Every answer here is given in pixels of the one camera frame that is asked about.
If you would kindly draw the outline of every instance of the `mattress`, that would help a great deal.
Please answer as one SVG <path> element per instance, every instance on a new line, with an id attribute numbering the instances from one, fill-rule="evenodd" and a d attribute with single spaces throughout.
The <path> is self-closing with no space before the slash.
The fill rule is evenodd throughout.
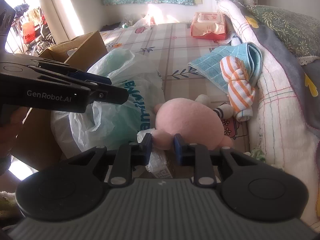
<path id="1" fill-rule="evenodd" d="M 170 23 L 143 27 L 129 27 L 101 32 L 103 41 L 111 51 L 115 48 L 130 49 L 152 60 L 163 80 L 165 100 L 189 98 L 195 100 L 200 94 L 208 95 L 212 109 L 229 103 L 227 95 L 188 63 L 214 50 L 218 43 L 191 37 L 190 23 Z M 235 119 L 222 120 L 225 135 L 234 139 L 235 148 L 250 151 L 246 122 Z"/>

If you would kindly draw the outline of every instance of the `black circular pad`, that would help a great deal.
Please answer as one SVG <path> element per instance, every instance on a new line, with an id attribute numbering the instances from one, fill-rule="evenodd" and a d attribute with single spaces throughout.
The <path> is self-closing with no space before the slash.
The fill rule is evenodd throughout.
<path id="1" fill-rule="evenodd" d="M 285 193 L 285 187 L 275 179 L 256 179 L 250 182 L 249 191 L 259 198 L 276 199 Z"/>
<path id="2" fill-rule="evenodd" d="M 23 180 L 16 191 L 22 212 L 37 220 L 63 221 L 95 208 L 103 196 L 102 183 L 85 166 L 62 165 Z"/>
<path id="3" fill-rule="evenodd" d="M 18 66 L 4 66 L 3 67 L 6 71 L 10 71 L 10 72 L 22 72 L 23 69 L 18 67 Z"/>
<path id="4" fill-rule="evenodd" d="M 299 218 L 308 200 L 299 179 L 266 164 L 236 169 L 223 182 L 221 195 L 234 212 L 265 222 Z"/>

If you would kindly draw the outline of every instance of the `electrical outlet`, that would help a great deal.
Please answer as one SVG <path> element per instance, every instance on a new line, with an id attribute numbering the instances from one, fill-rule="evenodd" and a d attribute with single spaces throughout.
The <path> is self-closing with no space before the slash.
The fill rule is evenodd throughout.
<path id="1" fill-rule="evenodd" d="M 202 0 L 195 0 L 196 4 L 202 4 Z"/>

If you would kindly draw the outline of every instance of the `yellow flower print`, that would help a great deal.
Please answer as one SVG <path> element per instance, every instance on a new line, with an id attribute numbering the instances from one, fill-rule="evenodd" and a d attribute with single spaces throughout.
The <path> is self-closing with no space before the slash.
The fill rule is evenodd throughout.
<path id="1" fill-rule="evenodd" d="M 317 87 L 315 86 L 315 84 L 311 81 L 311 79 L 306 75 L 306 79 L 305 79 L 305 86 L 309 86 L 310 89 L 310 93 L 313 97 L 317 97 L 318 96 L 318 90 Z"/>
<path id="2" fill-rule="evenodd" d="M 257 21 L 251 17 L 246 16 L 245 17 L 247 19 L 247 22 L 253 27 L 253 28 L 259 28 L 259 25 L 257 23 Z"/>

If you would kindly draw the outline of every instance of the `pillow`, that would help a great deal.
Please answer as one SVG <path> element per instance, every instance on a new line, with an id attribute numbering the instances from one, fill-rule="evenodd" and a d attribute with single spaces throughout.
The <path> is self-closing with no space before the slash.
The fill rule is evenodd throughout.
<path id="1" fill-rule="evenodd" d="M 254 5 L 247 9 L 272 29 L 295 57 L 320 58 L 320 21 L 284 9 Z"/>

